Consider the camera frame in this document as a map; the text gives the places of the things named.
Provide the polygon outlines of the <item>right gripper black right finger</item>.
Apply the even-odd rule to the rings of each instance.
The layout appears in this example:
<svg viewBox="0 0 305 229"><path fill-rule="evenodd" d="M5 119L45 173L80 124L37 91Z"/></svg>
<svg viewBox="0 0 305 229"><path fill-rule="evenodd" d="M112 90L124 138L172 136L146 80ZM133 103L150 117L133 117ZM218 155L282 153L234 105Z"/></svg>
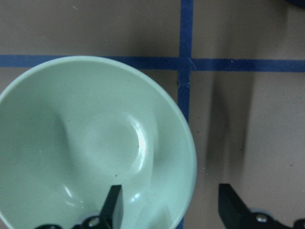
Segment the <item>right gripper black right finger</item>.
<svg viewBox="0 0 305 229"><path fill-rule="evenodd" d="M218 186L218 213L226 229L259 229L256 215L244 204L230 184Z"/></svg>

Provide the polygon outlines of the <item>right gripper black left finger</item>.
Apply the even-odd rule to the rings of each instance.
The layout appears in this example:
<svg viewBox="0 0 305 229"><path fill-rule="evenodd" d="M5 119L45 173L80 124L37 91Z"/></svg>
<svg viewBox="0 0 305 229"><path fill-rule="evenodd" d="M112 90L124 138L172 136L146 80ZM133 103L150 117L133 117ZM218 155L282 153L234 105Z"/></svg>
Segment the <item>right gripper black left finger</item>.
<svg viewBox="0 0 305 229"><path fill-rule="evenodd" d="M120 229L123 220L122 185L110 187L107 198L100 212L101 229Z"/></svg>

